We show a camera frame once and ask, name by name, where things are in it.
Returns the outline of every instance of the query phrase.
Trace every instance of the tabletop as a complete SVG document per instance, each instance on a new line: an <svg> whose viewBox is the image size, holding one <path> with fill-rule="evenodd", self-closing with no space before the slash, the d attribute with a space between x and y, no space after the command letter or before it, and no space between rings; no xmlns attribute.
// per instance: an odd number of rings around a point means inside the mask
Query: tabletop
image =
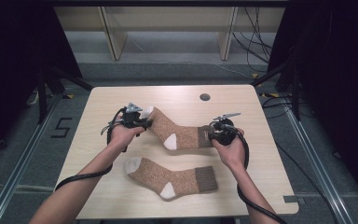
<svg viewBox="0 0 358 224"><path fill-rule="evenodd" d="M201 100L208 94L208 101ZM251 85L136 86L98 87L89 96L76 134L62 167L58 182L75 175L105 146L101 130L118 110L129 103L141 108L152 105L177 125L200 127L227 113L234 125L244 130L250 150L248 172L278 214L294 214L297 203L286 203L283 196L293 190L274 144L266 117ZM205 194L162 200L157 193L130 179L124 161L148 158L172 170L212 166L218 190ZM171 151L150 130L135 137L128 150L115 160L78 215L78 219L159 218L159 217L236 217L248 214L237 194L237 182L220 161L214 147Z"/></svg>

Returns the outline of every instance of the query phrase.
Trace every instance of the metal rail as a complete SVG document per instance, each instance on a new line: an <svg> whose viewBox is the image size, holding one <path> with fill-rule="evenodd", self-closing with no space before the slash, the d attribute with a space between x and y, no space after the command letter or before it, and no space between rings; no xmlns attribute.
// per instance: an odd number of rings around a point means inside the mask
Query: metal rail
<svg viewBox="0 0 358 224"><path fill-rule="evenodd" d="M348 211L346 204L342 201L336 187L334 186L330 176L324 168L322 161L320 160L318 154L316 153L315 148L313 147L308 135L301 124L301 121L297 120L292 111L287 113L287 116L292 123L298 139L301 142L302 147L304 148L310 164L312 165L313 171L315 172L327 200L332 205L333 211L337 217L339 223L353 223L351 215Z"/></svg>
<svg viewBox="0 0 358 224"><path fill-rule="evenodd" d="M48 109L48 113L45 116L45 119L37 125L34 134L31 137L31 140L29 141L27 147L22 152L19 161L17 162L15 168L11 172L10 177L8 178L6 184L4 185L2 191L0 192L0 219L4 214L7 205L10 202L11 197L13 196L13 193L16 190L17 185L19 184L22 175L24 174L25 169L28 166L28 163L33 157L35 149L38 143L40 142L40 139L43 135L43 132L46 129L46 126L48 125L51 115L61 98L62 95L60 94L55 95L53 97L50 107Z"/></svg>

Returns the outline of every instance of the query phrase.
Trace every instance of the forearm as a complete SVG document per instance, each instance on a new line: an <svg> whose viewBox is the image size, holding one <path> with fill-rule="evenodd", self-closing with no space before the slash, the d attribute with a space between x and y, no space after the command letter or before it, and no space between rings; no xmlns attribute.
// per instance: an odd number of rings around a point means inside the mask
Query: forearm
<svg viewBox="0 0 358 224"><path fill-rule="evenodd" d="M275 214L275 211L273 210L269 202L266 200L266 198L258 190L257 186L255 185L252 178L249 176L243 166L237 165L235 167L231 167L230 170L232 174L234 174L234 177L236 178L243 195L247 199L249 199L249 201ZM249 217L252 223L277 223L275 220L270 217L267 217L263 213L260 213L253 207L249 205L246 206L248 208Z"/></svg>
<svg viewBox="0 0 358 224"><path fill-rule="evenodd" d="M108 145L78 175L105 170L121 150ZM70 223L83 208L101 176L70 182L57 189L39 207L30 223Z"/></svg>

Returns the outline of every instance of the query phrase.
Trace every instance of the brown sock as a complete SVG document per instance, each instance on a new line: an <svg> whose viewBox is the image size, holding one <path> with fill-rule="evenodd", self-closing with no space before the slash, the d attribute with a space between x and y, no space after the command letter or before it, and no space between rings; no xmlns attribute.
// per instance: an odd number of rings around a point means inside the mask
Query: brown sock
<svg viewBox="0 0 358 224"><path fill-rule="evenodd" d="M124 169L165 200L217 189L212 166L170 171L149 159L133 157L125 161Z"/></svg>
<svg viewBox="0 0 358 224"><path fill-rule="evenodd" d="M202 127L179 126L153 106L143 112L143 117L153 120L150 130L169 150L212 147L212 143L208 139L208 130L210 129L208 125Z"/></svg>

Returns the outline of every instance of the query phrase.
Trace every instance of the vr controller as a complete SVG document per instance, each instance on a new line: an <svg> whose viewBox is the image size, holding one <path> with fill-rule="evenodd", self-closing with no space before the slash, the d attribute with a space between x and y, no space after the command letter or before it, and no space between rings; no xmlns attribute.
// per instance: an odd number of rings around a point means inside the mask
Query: vr controller
<svg viewBox="0 0 358 224"><path fill-rule="evenodd" d="M228 146L234 140L236 136L236 130L234 123L228 119L229 117L237 116L240 113L226 114L220 117L214 118L210 124L210 131L208 131L209 140L215 139L223 146Z"/></svg>
<svg viewBox="0 0 358 224"><path fill-rule="evenodd" d="M115 122L121 123L126 128L136 128L136 127L143 127L145 130L152 126L152 120L139 119L141 114L139 111L142 111L142 108L133 104L129 103L129 105L123 108L123 115L121 119L115 120Z"/></svg>
<svg viewBox="0 0 358 224"><path fill-rule="evenodd" d="M126 128L143 127L145 130L152 126L153 120L147 120L147 118L140 119L141 114L139 113L139 111L142 111L142 108L133 103L129 103L128 106L124 106L123 108L118 110L112 121L108 123L109 125L104 127L101 131L101 135L103 135L103 132L107 130L107 144L110 143L112 131L117 124L122 124ZM122 116L120 119L117 119L119 113L122 113Z"/></svg>

